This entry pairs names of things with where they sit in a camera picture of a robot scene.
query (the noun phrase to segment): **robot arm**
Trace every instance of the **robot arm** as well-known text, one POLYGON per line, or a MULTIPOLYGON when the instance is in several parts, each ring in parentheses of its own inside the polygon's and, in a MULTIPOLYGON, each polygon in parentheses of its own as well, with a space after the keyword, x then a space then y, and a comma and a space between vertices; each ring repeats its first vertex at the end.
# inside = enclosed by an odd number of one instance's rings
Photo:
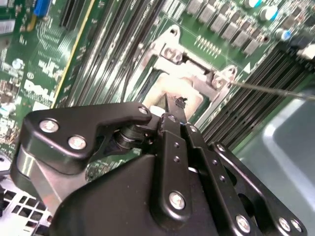
POLYGON ((180 101, 163 106, 161 117, 135 102, 25 117, 11 175, 51 211, 52 236, 307 235, 230 150, 205 144, 180 101), (142 155, 87 183, 88 163, 131 148, 142 155))

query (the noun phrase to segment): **white connector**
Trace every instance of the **white connector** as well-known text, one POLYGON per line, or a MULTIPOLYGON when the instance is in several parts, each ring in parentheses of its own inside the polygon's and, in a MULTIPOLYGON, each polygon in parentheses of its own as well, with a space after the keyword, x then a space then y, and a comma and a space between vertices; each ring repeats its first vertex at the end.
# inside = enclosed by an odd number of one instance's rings
POLYGON ((312 60, 315 57, 315 44, 310 44, 305 49, 299 50, 297 55, 306 60, 312 60))

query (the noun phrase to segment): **electrolytic capacitor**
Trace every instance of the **electrolytic capacitor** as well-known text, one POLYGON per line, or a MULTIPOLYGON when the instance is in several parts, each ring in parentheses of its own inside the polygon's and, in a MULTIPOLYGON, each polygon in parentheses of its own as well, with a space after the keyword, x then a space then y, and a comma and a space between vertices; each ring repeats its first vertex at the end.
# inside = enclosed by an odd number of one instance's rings
POLYGON ((260 11, 260 18, 263 21, 272 21, 278 14, 277 6, 264 6, 260 11))

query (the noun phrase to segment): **screw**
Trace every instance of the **screw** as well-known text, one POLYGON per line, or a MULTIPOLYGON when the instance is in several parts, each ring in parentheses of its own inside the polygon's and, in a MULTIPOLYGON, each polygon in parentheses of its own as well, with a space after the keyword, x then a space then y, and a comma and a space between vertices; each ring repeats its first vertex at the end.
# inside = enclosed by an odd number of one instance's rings
POLYGON ((248 223, 247 219, 242 216, 242 215, 237 215, 236 216, 236 222, 238 224, 238 227, 240 227, 240 229, 245 232, 245 233, 249 233, 251 231, 251 226, 248 223))
POLYGON ((53 120, 43 120, 39 123, 39 128, 46 133, 54 133, 59 129, 59 125, 53 120))
POLYGON ((176 122, 176 118, 175 118, 174 116, 169 115, 168 118, 169 118, 171 121, 176 122))
POLYGON ((142 113, 142 114, 147 114, 148 113, 148 111, 145 109, 145 108, 143 108, 143 107, 139 107, 139 111, 142 113))
POLYGON ((284 228, 285 231, 288 231, 288 232, 291 231, 291 228, 290 228, 288 222, 285 219, 279 218, 279 223, 282 226, 282 228, 284 228))
POLYGON ((292 225, 297 229, 298 232, 302 232, 300 224, 296 220, 291 220, 292 225))
POLYGON ((220 151, 225 151, 224 147, 221 144, 218 144, 217 147, 220 151))
POLYGON ((191 126, 190 129, 192 130, 192 132, 197 132, 197 129, 193 126, 191 126))
POLYGON ((72 136, 69 138, 68 144, 70 147, 76 150, 82 150, 87 146, 85 140, 79 136, 72 136))
POLYGON ((171 192, 169 195, 169 201, 171 205, 177 210, 182 210, 185 208, 185 200, 178 193, 171 192))

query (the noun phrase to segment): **blue connector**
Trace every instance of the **blue connector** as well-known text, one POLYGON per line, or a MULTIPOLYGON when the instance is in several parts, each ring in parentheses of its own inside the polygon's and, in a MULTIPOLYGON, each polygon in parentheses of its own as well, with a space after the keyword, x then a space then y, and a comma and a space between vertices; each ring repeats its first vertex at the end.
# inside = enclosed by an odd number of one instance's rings
POLYGON ((51 0, 37 0, 34 15, 37 17, 46 16, 49 10, 50 1, 51 0))

